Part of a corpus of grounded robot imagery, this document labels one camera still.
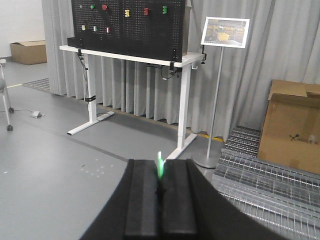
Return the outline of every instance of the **desk leg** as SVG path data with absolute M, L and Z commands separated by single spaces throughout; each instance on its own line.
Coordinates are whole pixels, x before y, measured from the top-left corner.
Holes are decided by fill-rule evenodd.
M 192 64 L 190 63 L 182 68 L 177 148 L 166 159 L 176 159 L 179 157 L 197 137 L 196 134 L 190 134 L 186 138 L 191 66 Z
M 87 91 L 88 91 L 88 98 L 91 98 L 93 96 L 96 95 L 96 75 L 95 75 L 95 71 L 89 71 L 90 66 L 89 66 L 89 62 L 93 62 L 94 61 L 94 56 L 93 55 L 84 55 L 84 64 L 85 67 L 88 69 L 87 70 Z M 99 117 L 97 117 L 97 101 L 93 100 L 91 102 L 89 102 L 88 104 L 88 112 L 89 112 L 89 121 L 68 131 L 67 134 L 68 135 L 74 135 L 77 134 L 78 132 L 114 115 L 115 113 L 113 111 L 109 111 Z

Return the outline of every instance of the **chair leg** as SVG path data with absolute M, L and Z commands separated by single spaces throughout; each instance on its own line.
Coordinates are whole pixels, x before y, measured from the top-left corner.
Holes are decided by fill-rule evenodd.
M 10 118 L 9 118 L 9 110 L 8 110 L 8 106 L 7 106 L 7 98 L 6 98 L 6 95 L 3 94 L 3 104 L 4 104 L 4 110 L 5 110 L 5 115 L 6 115 L 6 120 L 8 122 L 8 126 L 7 126 L 7 130 L 8 131 L 12 131 L 12 126 L 10 124 Z
M 9 97 L 9 94 L 8 94 L 7 86 L 4 87 L 3 93 L 4 93 L 5 97 L 6 97 L 6 105 L 7 105 L 7 108 L 9 109 L 9 113 L 14 113 L 15 110 L 11 107 L 11 102 L 10 102 L 10 97 Z

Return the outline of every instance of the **black cable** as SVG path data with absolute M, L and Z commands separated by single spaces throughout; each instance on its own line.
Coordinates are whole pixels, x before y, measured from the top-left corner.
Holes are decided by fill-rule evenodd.
M 175 70 L 175 71 L 174 71 L 174 74 L 172 74 L 171 77 L 168 77 L 168 78 L 167 78 L 167 77 L 164 77 L 164 76 L 163 76 L 163 74 L 162 74 L 162 69 L 163 69 L 163 66 L 161 67 L 161 77 L 162 77 L 162 79 L 169 80 L 169 79 L 171 79 L 174 75 L 176 75 L 176 73 L 177 73 L 177 70 Z
M 32 111 L 31 109 L 15 109 L 14 110 L 15 112 L 16 111 L 29 111 L 29 112 L 31 112 L 31 113 L 33 113 L 34 111 Z
M 83 58 L 81 58 L 78 54 L 77 54 L 77 57 L 78 59 L 80 60 L 81 62 L 81 65 L 82 65 L 82 74 L 83 74 L 83 77 L 84 77 L 84 81 L 85 81 L 85 96 L 84 98 L 89 98 L 89 89 L 88 89 L 88 73 L 87 73 L 87 68 L 86 68 L 86 65 L 83 63 Z

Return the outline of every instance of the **concrete floor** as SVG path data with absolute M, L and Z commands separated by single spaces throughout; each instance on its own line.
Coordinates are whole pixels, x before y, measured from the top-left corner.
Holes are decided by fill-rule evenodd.
M 8 62 L 8 86 L 48 77 L 47 64 Z M 81 100 L 14 86 L 8 89 L 15 110 L 8 132 L 0 113 L 0 239 L 77 240 L 108 201 L 128 159 L 156 160 L 175 148 L 177 129 L 117 112 L 105 121 L 69 136 L 88 121 Z M 106 112 L 98 107 L 98 113 Z M 205 156 L 207 138 L 198 136 L 180 156 Z M 212 154 L 222 147 L 214 141 Z M 212 170 L 201 169 L 208 178 Z

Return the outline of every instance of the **gray curtain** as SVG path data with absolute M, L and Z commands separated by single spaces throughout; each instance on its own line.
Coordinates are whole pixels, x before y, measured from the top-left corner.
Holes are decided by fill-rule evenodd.
M 73 37 L 71 0 L 42 0 L 51 92 L 83 98 L 79 60 L 59 50 Z M 226 139 L 236 125 L 260 129 L 272 79 L 320 84 L 319 0 L 194 1 L 190 19 L 190 52 L 200 51 L 199 31 L 206 16 L 250 19 L 247 48 L 224 51 L 214 136 Z M 188 126 L 195 133 L 210 129 L 220 47 L 207 46 L 205 65 L 192 71 Z M 162 80 L 146 64 L 94 58 L 97 100 L 104 106 L 177 123 L 180 78 Z

